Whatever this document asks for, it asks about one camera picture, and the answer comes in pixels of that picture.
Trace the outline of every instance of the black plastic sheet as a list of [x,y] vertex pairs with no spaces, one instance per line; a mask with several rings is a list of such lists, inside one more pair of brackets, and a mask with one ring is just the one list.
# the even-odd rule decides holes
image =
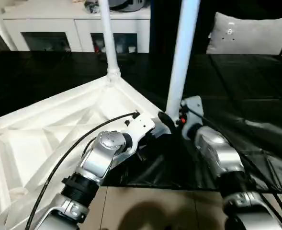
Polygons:
[[[165,110],[170,57],[131,54],[119,65],[128,83]],[[0,116],[101,77],[106,68],[106,58],[94,53],[3,52]],[[257,188],[282,193],[282,57],[194,56],[183,96],[194,95],[202,98],[204,116],[273,184],[269,190],[243,161]],[[105,185],[216,190],[206,162],[180,133],[149,142],[113,169]]]

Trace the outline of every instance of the white cabinet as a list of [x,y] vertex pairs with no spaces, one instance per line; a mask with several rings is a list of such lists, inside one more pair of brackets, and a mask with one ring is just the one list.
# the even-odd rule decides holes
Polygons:
[[[72,0],[27,0],[2,15],[18,50],[104,50],[100,14],[87,12]],[[118,53],[149,52],[150,7],[136,12],[111,12]]]
[[72,19],[4,20],[20,51],[82,51]]
[[[76,20],[83,51],[97,52],[104,47],[101,20]],[[118,53],[149,52],[150,20],[111,20]]]

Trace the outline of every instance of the cabinet glass door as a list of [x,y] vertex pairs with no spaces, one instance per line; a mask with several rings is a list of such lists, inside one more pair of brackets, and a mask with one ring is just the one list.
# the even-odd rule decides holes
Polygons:
[[[137,53],[137,34],[113,34],[117,53]],[[102,33],[91,33],[94,52],[105,53]]]
[[71,51],[65,32],[22,32],[31,51]]

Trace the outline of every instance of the tiled floor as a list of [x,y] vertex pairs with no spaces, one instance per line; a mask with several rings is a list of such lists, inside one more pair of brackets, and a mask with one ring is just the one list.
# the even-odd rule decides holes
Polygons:
[[[265,196],[280,211],[273,196]],[[221,207],[216,192],[101,187],[80,229],[223,230]]]

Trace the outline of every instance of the white pillow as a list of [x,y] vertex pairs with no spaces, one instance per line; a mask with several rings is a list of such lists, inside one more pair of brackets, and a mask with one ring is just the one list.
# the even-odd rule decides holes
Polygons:
[[241,20],[217,12],[208,54],[280,54],[282,18]]

